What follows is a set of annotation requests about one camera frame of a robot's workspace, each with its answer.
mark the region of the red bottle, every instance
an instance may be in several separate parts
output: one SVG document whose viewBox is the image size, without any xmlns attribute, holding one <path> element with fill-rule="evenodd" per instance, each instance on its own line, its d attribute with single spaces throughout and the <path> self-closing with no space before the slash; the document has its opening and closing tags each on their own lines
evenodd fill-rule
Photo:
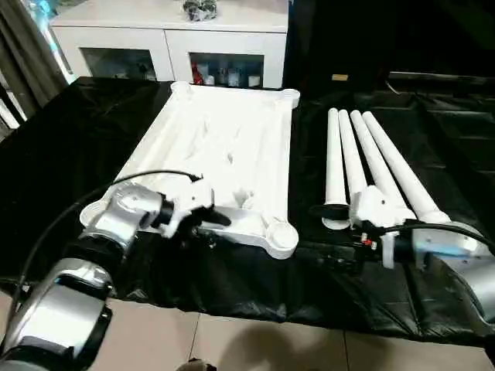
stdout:
<svg viewBox="0 0 495 371">
<path fill-rule="evenodd" d="M 198 65 L 196 62 L 192 62 L 191 66 L 193 68 L 193 83 L 194 85 L 203 85 L 203 78 L 201 73 L 198 71 Z"/>
</svg>

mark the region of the white cylindrical rod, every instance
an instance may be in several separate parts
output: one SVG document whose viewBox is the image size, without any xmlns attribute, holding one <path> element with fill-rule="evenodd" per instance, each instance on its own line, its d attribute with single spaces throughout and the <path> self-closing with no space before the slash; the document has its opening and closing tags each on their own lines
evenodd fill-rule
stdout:
<svg viewBox="0 0 495 371">
<path fill-rule="evenodd" d="M 370 131 L 363 121 L 361 113 L 357 110 L 350 113 L 350 118 L 356 129 L 357 138 L 361 143 L 364 156 L 368 166 L 370 167 L 371 175 L 379 190 L 386 195 L 388 200 L 394 206 L 395 217 L 397 224 L 402 224 L 406 219 L 416 219 L 416 215 L 405 204 L 402 194 L 395 184 L 394 178 L 385 163 L 377 144 L 374 142 Z"/>
<path fill-rule="evenodd" d="M 328 111 L 328 131 L 326 139 L 326 189 L 325 205 L 347 206 L 346 186 L 343 178 L 342 146 L 340 144 L 339 111 Z M 332 220 L 322 218 L 323 224 L 331 230 L 343 230 L 350 225 L 349 218 Z"/>
<path fill-rule="evenodd" d="M 373 114 L 364 112 L 363 119 L 418 218 L 426 223 L 449 222 Z"/>
<path fill-rule="evenodd" d="M 357 151 L 353 129 L 350 126 L 349 114 L 346 110 L 339 111 L 340 138 L 342 139 L 343 158 L 346 163 L 347 186 L 349 187 L 350 201 L 356 193 L 367 187 L 363 165 Z"/>
</svg>

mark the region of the floor tile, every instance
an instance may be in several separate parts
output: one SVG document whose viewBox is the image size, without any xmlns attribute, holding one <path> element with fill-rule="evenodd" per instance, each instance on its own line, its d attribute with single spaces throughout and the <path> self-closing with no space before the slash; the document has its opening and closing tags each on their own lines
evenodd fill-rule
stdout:
<svg viewBox="0 0 495 371">
<path fill-rule="evenodd" d="M 170 370 L 189 360 L 198 313 L 111 301 L 114 312 L 91 371 Z"/>
<path fill-rule="evenodd" d="M 192 356 L 219 371 L 347 370 L 341 331 L 209 315 L 200 316 Z"/>
<path fill-rule="evenodd" d="M 479 348 L 346 332 L 350 371 L 493 371 Z"/>
</svg>

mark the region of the black table cover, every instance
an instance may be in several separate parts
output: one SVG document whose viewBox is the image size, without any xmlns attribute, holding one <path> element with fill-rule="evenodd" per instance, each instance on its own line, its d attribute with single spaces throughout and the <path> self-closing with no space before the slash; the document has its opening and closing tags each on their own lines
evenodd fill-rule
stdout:
<svg viewBox="0 0 495 371">
<path fill-rule="evenodd" d="M 111 181 L 170 95 L 169 83 L 80 78 L 0 144 L 0 283 L 12 282 L 44 228 Z M 480 345 L 458 293 L 414 264 L 352 259 L 348 234 L 308 214 L 324 199 L 327 111 L 371 110 L 453 220 L 495 237 L 494 104 L 474 98 L 335 92 L 293 113 L 289 218 L 300 244 L 288 260 L 220 241 L 181 246 L 141 233 L 119 298 L 212 315 L 300 322 L 406 339 Z M 81 231 L 67 217 L 36 257 L 39 280 Z"/>
</svg>

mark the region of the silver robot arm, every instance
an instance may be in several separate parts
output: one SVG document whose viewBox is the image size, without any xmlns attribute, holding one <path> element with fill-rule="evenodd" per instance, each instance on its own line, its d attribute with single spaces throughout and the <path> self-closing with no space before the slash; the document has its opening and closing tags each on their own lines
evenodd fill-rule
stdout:
<svg viewBox="0 0 495 371">
<path fill-rule="evenodd" d="M 16 312 L 2 343 L 0 371 L 88 368 L 111 321 L 106 300 L 112 277 L 136 233 L 155 228 L 170 238 L 195 212 L 215 213 L 213 190 L 202 179 L 171 200 L 141 185 L 118 189 Z M 218 213 L 215 219 L 228 224 Z"/>
</svg>

